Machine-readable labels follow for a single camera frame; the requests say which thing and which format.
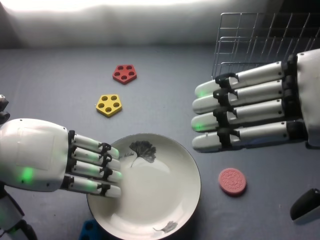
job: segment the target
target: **pink disc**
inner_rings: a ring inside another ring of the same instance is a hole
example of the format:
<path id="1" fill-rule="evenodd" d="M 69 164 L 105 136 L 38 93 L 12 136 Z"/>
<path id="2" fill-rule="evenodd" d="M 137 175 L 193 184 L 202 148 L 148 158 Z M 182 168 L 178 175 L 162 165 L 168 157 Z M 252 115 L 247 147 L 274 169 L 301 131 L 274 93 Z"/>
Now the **pink disc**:
<path id="1" fill-rule="evenodd" d="M 220 172 L 219 183 L 222 190 L 231 196 L 242 194 L 247 185 L 245 175 L 235 168 L 226 168 Z"/>

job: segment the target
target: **robotic arm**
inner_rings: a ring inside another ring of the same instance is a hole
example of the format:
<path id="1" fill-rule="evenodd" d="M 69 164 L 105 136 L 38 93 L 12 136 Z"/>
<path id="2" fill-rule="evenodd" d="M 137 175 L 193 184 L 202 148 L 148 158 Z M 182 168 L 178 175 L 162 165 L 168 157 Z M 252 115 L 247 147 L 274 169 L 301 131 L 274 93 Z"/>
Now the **robotic arm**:
<path id="1" fill-rule="evenodd" d="M 48 121 L 6 122 L 0 129 L 0 228 L 13 240 L 37 239 L 5 185 L 117 198 L 121 189 L 115 184 L 122 178 L 118 158 L 118 150 L 109 144 Z"/>
<path id="2" fill-rule="evenodd" d="M 193 148 L 209 153 L 306 142 L 319 149 L 319 62 L 316 49 L 199 85 L 191 126 L 205 134 L 193 139 Z M 320 191 L 311 189 L 292 206 L 291 218 L 319 207 Z"/>

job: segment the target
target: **yellow pentagon block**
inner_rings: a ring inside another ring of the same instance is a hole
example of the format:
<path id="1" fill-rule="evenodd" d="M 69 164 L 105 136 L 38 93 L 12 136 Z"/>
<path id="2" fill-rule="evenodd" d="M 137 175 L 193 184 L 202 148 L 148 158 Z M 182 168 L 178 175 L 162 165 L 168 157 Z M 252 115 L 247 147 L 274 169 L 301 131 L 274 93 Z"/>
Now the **yellow pentagon block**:
<path id="1" fill-rule="evenodd" d="M 122 105 L 117 94 L 108 94 L 100 96 L 95 108 L 99 113 L 110 118 L 121 111 Z"/>

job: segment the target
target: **leaf design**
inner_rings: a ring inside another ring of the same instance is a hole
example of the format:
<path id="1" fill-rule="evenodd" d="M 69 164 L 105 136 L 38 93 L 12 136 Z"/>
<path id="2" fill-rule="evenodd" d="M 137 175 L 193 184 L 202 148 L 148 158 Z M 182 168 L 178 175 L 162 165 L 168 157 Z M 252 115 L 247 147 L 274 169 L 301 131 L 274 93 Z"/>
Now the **leaf design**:
<path id="1" fill-rule="evenodd" d="M 168 233 L 168 232 L 172 231 L 173 229 L 175 229 L 177 225 L 178 225 L 177 222 L 170 221 L 170 222 L 168 222 L 168 224 L 167 224 L 164 228 L 162 228 L 161 230 L 157 230 L 157 229 L 154 229 L 154 228 L 153 228 L 153 229 L 154 229 L 155 231 L 164 231 L 165 233 Z"/>
<path id="2" fill-rule="evenodd" d="M 137 160 L 137 158 L 140 157 L 151 164 L 155 161 L 156 147 L 153 146 L 150 142 L 148 142 L 148 141 L 135 141 L 130 144 L 129 148 L 132 151 L 136 152 L 137 157 L 135 160 Z"/>

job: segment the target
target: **plate rim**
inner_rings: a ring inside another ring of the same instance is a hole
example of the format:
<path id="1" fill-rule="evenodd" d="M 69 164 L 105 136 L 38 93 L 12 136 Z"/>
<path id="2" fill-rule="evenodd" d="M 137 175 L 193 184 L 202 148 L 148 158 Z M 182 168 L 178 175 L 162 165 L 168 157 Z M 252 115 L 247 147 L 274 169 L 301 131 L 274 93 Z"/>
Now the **plate rim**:
<path id="1" fill-rule="evenodd" d="M 198 209 L 198 206 L 199 206 L 200 196 L 201 196 L 201 192 L 202 192 L 201 175 L 200 175 L 200 171 L 199 171 L 199 167 L 198 167 L 198 165 L 197 165 L 197 162 L 196 162 L 196 160 L 194 159 L 194 157 L 191 155 L 191 153 L 190 153 L 182 144 L 180 144 L 178 141 L 172 139 L 171 137 L 164 136 L 164 135 L 162 135 L 162 134 L 150 133 L 150 132 L 142 132 L 142 133 L 137 133 L 137 134 L 130 134 L 130 135 L 124 136 L 124 137 L 122 137 L 122 138 L 114 141 L 114 142 L 111 144 L 111 146 L 114 145 L 115 143 L 117 143 L 117 142 L 125 139 L 125 138 L 131 137 L 131 136 L 137 136 L 137 135 L 156 135 L 156 136 L 164 137 L 164 138 L 166 138 L 166 139 L 170 139 L 170 140 L 174 141 L 175 143 L 179 144 L 179 145 L 180 145 L 181 147 L 183 147 L 184 150 L 186 150 L 186 152 L 191 156 L 192 160 L 193 160 L 194 163 L 195 163 L 195 166 L 196 166 L 196 169 L 197 169 L 197 171 L 198 171 L 198 174 L 199 174 L 199 179 L 200 179 L 200 192 L 199 192 L 199 196 L 198 196 L 198 202 L 196 203 L 195 208 L 194 208 L 194 210 L 192 211 L 192 214 L 189 216 L 188 220 L 187 220 L 183 225 L 181 225 L 179 228 L 176 227 L 174 230 L 172 230 L 172 231 L 170 232 L 169 235 L 167 235 L 167 236 L 161 236 L 160 238 L 155 238 L 155 239 L 154 239 L 154 240 L 161 240 L 161 239 L 167 238 L 167 237 L 171 236 L 172 234 L 178 232 L 183 226 L 186 225 L 186 223 L 190 220 L 190 218 L 195 214 L 195 211 Z M 90 194 L 87 194 L 87 195 L 86 195 L 86 203 L 88 204 L 90 213 L 91 213 L 91 215 L 93 216 L 94 220 L 97 222 L 97 224 L 98 224 L 104 231 L 106 231 L 108 234 L 114 236 L 115 238 L 120 239 L 120 240 L 128 240 L 128 239 L 120 238 L 120 237 L 118 237 L 118 236 L 110 233 L 110 232 L 107 231 L 103 226 L 101 226 L 101 224 L 96 220 L 94 214 L 93 214 L 92 211 L 91 211 L 91 208 L 90 208 L 90 205 L 89 205 L 89 201 L 88 201 L 88 196 L 89 196 L 89 195 L 90 195 Z"/>

